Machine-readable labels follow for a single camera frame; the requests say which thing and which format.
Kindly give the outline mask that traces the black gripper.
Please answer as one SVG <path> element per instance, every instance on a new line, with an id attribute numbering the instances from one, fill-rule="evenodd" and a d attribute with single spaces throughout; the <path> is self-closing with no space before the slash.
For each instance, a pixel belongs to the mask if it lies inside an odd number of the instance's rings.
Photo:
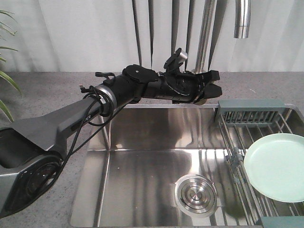
<path id="1" fill-rule="evenodd" d="M 159 72 L 157 76 L 157 81 L 148 83 L 143 98 L 171 100 L 174 104 L 203 104 L 205 99 L 222 95 L 220 86 L 210 84 L 220 80 L 216 70 L 201 74 L 190 71 L 179 74 Z"/>

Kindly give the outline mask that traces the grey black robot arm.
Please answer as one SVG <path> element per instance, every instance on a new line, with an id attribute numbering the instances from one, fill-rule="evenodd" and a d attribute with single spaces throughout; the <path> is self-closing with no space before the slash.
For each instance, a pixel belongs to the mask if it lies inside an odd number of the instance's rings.
<path id="1" fill-rule="evenodd" d="M 127 66 L 120 75 L 96 73 L 102 84 L 81 87 L 84 98 L 41 117 L 14 121 L 0 131 L 0 216 L 15 214 L 49 190 L 61 174 L 75 147 L 70 136 L 100 115 L 109 122 L 127 104 L 142 98 L 199 104 L 219 97 L 218 71 L 194 74 L 178 67 L 155 72 L 139 65 Z"/>

